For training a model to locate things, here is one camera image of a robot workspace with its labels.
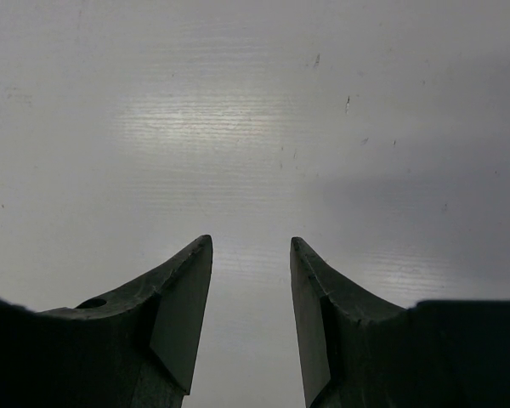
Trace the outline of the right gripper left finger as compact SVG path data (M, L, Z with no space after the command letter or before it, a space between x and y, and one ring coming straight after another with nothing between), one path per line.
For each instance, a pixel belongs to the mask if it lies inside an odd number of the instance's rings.
M0 407L179 407L212 274L209 235L74 308L0 299Z

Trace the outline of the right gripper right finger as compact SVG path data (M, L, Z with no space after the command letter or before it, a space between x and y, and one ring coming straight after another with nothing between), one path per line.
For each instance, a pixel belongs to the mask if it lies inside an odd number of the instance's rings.
M292 301L308 407L510 407L510 301L404 309L291 241Z

